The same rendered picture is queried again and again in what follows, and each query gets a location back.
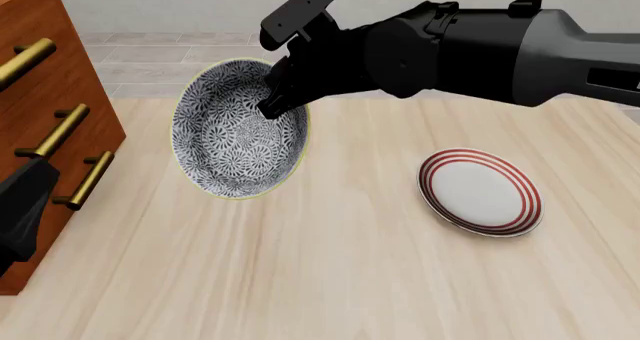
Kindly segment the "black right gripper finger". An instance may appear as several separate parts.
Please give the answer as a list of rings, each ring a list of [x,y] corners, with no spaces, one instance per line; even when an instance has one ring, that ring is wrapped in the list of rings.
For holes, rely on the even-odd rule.
[[[265,75],[264,81],[270,93],[258,102],[257,108],[267,120],[276,120],[288,111],[306,105],[306,100],[296,87],[296,74],[290,57],[278,60]]]

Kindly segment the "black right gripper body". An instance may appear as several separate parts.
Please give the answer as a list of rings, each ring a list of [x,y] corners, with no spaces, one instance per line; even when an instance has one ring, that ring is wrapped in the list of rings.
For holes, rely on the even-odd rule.
[[[371,90],[364,66],[364,42],[370,27],[342,30],[328,16],[303,27],[305,35],[288,45],[286,104],[299,107],[326,96]]]

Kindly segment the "white plate with red rings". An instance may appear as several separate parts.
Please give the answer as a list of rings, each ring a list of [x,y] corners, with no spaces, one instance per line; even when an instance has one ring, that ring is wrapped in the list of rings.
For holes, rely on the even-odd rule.
[[[519,168],[491,153],[450,148],[432,153],[417,172],[422,198],[446,222],[486,237],[518,237],[544,216],[544,201]]]

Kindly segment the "black white patterned bowl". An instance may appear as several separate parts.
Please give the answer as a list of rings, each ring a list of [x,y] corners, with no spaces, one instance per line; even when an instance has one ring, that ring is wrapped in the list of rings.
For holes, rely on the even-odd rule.
[[[271,63],[223,60],[185,87],[172,117],[177,163],[199,189],[224,199],[250,199],[284,183],[300,165],[309,139],[307,107],[276,120],[257,108],[269,96]]]

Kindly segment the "wooden cabinet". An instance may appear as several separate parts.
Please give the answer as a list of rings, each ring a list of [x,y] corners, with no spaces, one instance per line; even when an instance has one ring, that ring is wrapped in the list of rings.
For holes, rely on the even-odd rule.
[[[125,132],[61,0],[0,0],[0,296],[19,294]]]

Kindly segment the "wooden cabinet drawer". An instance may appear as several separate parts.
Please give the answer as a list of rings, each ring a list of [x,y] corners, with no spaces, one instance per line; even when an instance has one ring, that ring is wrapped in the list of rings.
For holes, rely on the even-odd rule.
[[[36,147],[61,122],[56,110],[85,104],[90,113],[57,150],[50,161],[62,171],[82,164],[86,156],[117,150],[125,138],[114,108],[95,78],[80,78],[62,90],[34,90],[26,96],[0,103],[0,173],[10,173],[26,159],[14,155],[17,148]]]
[[[58,168],[56,168],[59,171],[60,176],[58,182],[56,183],[56,186],[49,196],[48,203],[44,208],[44,212],[40,220],[40,225],[37,233],[36,252],[31,256],[29,261],[16,262],[12,264],[4,274],[4,276],[0,277],[0,296],[14,296],[16,294],[19,294],[26,287],[29,279],[34,275],[35,270],[43,261],[53,244],[56,242],[65,226],[69,222],[73,213],[79,211],[69,210],[64,205],[53,204],[52,198],[55,196],[72,195],[74,190],[83,180],[90,168],[90,165],[85,165],[83,163],[83,159],[81,165],[69,168],[67,169],[67,171],[60,171],[58,170]]]
[[[50,39],[56,51],[6,90],[0,103],[20,99],[34,90],[62,90],[86,72],[91,63],[61,0],[11,0],[0,6],[0,65],[16,56],[16,46]]]

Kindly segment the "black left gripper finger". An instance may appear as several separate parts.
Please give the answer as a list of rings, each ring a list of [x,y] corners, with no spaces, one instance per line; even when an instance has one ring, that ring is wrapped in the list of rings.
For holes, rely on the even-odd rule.
[[[0,182],[0,277],[36,252],[44,208],[60,173],[46,159],[30,159]]]

